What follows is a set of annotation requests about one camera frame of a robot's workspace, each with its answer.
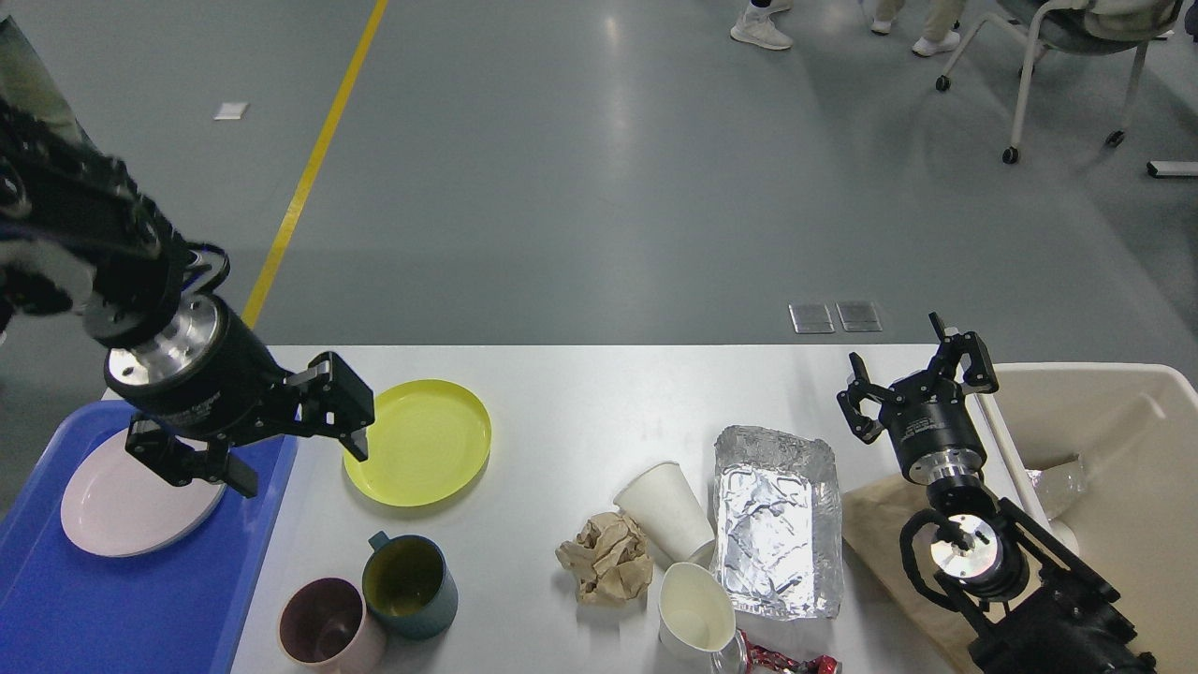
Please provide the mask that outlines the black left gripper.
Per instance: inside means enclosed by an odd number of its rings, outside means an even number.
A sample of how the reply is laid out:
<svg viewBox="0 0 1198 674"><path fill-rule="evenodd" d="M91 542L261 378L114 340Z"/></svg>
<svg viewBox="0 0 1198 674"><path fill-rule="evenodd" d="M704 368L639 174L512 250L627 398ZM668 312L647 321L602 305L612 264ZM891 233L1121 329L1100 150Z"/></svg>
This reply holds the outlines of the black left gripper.
<svg viewBox="0 0 1198 674"><path fill-rule="evenodd" d="M151 417L131 418L125 453L174 487L202 479L254 498L256 470L228 443L274 435L332 438L356 462L369 459L375 397L353 368L321 351L305 370L289 374L214 295L187 296L150 342L109 350L104 379ZM214 443L198 449L177 435Z"/></svg>

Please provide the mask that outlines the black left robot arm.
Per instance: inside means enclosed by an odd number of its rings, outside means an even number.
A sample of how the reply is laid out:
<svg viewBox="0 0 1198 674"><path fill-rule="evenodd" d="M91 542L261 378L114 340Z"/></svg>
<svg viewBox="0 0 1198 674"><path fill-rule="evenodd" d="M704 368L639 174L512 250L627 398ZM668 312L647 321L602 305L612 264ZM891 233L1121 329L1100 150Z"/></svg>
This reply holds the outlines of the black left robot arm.
<svg viewBox="0 0 1198 674"><path fill-rule="evenodd" d="M81 314L108 388L134 406L125 453L173 486L247 498L256 470L234 447L325 436L367 461L371 388L333 351L279 366L214 293L226 274L226 251L179 233L123 160L4 103L4 318Z"/></svg>

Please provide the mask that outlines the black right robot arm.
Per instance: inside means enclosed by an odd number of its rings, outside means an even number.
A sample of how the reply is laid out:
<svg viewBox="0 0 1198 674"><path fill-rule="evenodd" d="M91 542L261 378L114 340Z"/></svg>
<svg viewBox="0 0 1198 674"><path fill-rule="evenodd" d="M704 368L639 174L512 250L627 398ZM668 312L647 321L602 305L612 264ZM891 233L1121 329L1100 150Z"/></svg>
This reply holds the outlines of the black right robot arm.
<svg viewBox="0 0 1198 674"><path fill-rule="evenodd" d="M928 316L938 346L928 366L882 387L851 353L836 401L851 432L887 435L902 476L926 491L898 530L898 558L916 593L964 619L970 658L985 673L1152 673L1130 648L1135 624L1119 593L1043 526L984 481L987 455L966 408L1000 388L978 333Z"/></svg>

